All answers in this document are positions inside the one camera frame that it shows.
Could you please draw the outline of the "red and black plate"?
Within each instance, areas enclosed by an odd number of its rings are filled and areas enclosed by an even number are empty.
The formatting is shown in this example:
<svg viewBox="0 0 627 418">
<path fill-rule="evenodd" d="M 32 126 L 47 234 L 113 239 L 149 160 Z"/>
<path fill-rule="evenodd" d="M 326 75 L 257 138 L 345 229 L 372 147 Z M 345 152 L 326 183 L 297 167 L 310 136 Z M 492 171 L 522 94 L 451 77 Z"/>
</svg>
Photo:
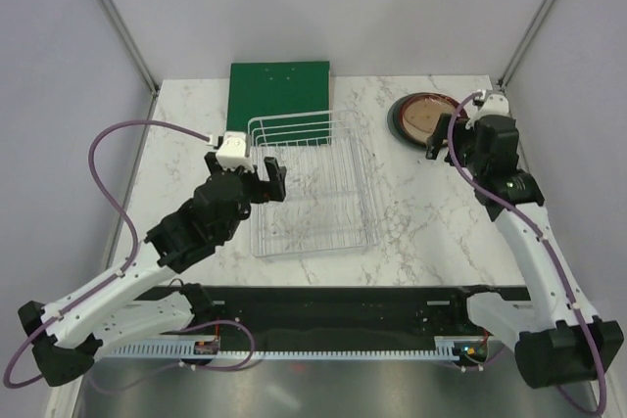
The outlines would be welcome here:
<svg viewBox="0 0 627 418">
<path fill-rule="evenodd" d="M 451 114 L 458 102 L 440 93 L 419 92 L 399 99 L 391 109 L 391 126 L 401 138 L 425 148 L 427 138 L 436 128 L 440 115 Z"/>
</svg>

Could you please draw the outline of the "white wire dish rack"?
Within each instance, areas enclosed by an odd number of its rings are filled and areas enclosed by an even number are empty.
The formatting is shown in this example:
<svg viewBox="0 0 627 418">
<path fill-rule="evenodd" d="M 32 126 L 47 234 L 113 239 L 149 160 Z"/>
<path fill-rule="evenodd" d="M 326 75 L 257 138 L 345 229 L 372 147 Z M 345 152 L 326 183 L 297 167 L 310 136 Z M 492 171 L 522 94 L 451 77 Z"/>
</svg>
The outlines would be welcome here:
<svg viewBox="0 0 627 418">
<path fill-rule="evenodd" d="M 282 203 L 256 206 L 251 252 L 258 258 L 301 257 L 367 249 L 378 241 L 369 134 L 352 110 L 258 116 L 249 120 L 251 156 L 287 170 Z"/>
</svg>

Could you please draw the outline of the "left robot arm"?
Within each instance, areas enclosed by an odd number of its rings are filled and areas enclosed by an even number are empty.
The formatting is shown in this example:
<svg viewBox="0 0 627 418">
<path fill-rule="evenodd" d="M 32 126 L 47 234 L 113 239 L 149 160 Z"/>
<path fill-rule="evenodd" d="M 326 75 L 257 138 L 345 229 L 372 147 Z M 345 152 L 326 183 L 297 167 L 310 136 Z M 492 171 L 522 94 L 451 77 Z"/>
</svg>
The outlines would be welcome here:
<svg viewBox="0 0 627 418">
<path fill-rule="evenodd" d="M 152 301 L 143 295 L 212 256 L 230 241 L 253 204 L 283 202 L 287 170 L 264 159 L 266 180 L 254 170 L 226 169 L 209 152 L 210 176 L 175 212 L 148 231 L 130 265 L 119 264 L 57 302 L 27 302 L 19 318 L 41 376 L 60 387 L 85 374 L 109 352 L 162 333 L 204 333 L 215 322 L 204 288 L 190 284 Z"/>
</svg>

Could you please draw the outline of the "dark teal plate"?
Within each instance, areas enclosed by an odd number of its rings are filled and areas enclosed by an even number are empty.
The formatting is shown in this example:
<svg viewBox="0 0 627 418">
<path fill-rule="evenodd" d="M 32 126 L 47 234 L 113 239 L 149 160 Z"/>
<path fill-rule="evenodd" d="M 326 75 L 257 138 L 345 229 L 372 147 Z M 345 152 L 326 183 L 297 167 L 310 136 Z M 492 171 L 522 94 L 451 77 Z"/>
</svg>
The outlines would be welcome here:
<svg viewBox="0 0 627 418">
<path fill-rule="evenodd" d="M 411 147 L 414 147 L 414 148 L 417 148 L 417 149 L 420 149 L 420 150 L 425 150 L 426 149 L 426 145 L 423 142 L 420 142 L 417 139 L 415 139 L 414 137 L 412 137 L 403 128 L 403 125 L 402 125 L 402 110 L 403 110 L 403 107 L 404 107 L 404 105 L 406 103 L 408 103 L 413 98 L 414 98 L 414 95 L 413 94 L 409 94 L 407 96 L 404 96 L 404 97 L 398 99 L 393 104 L 393 105 L 396 106 L 395 122 L 396 122 L 396 127 L 397 127 L 397 130 L 398 130 L 398 137 L 396 139 L 398 141 L 404 143 L 405 145 L 408 145 L 408 146 L 411 146 Z"/>
</svg>

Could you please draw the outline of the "light green-grey plate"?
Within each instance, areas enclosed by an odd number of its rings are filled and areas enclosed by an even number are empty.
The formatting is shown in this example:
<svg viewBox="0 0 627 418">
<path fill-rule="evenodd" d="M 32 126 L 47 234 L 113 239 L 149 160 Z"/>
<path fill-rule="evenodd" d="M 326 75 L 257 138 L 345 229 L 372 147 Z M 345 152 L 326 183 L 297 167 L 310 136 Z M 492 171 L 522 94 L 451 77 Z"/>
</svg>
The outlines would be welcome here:
<svg viewBox="0 0 627 418">
<path fill-rule="evenodd" d="M 393 105 L 387 113 L 386 116 L 386 123 L 387 123 L 387 128 L 389 130 L 389 132 L 395 137 L 398 137 L 398 130 L 396 127 L 396 122 L 395 122 L 395 113 L 396 113 L 396 106 Z"/>
</svg>

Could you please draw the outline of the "pink-brown plate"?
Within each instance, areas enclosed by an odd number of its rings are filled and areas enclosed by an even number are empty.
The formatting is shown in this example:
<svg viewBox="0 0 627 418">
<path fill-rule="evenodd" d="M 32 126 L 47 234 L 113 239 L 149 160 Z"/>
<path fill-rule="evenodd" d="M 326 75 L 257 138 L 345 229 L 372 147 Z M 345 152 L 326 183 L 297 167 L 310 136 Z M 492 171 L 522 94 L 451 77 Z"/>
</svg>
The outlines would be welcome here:
<svg viewBox="0 0 627 418">
<path fill-rule="evenodd" d="M 417 97 L 403 107 L 403 128 L 415 139 L 426 143 L 440 114 L 451 114 L 455 106 L 440 98 Z"/>
</svg>

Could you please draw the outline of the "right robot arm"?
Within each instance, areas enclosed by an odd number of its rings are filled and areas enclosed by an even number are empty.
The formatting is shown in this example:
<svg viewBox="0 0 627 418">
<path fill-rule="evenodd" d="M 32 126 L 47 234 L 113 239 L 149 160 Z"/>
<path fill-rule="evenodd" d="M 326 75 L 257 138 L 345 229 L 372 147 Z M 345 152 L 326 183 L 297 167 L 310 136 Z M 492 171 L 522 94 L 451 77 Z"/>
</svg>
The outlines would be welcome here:
<svg viewBox="0 0 627 418">
<path fill-rule="evenodd" d="M 427 139 L 426 157 L 447 147 L 446 163 L 471 184 L 507 242 L 532 308 L 522 311 L 492 291 L 449 308 L 460 333 L 482 327 L 512 350 L 518 371 L 533 389 L 600 380 L 624 342 L 615 320 L 604 321 L 574 280 L 550 227 L 544 196 L 519 166 L 513 118 L 476 121 L 440 115 Z"/>
</svg>

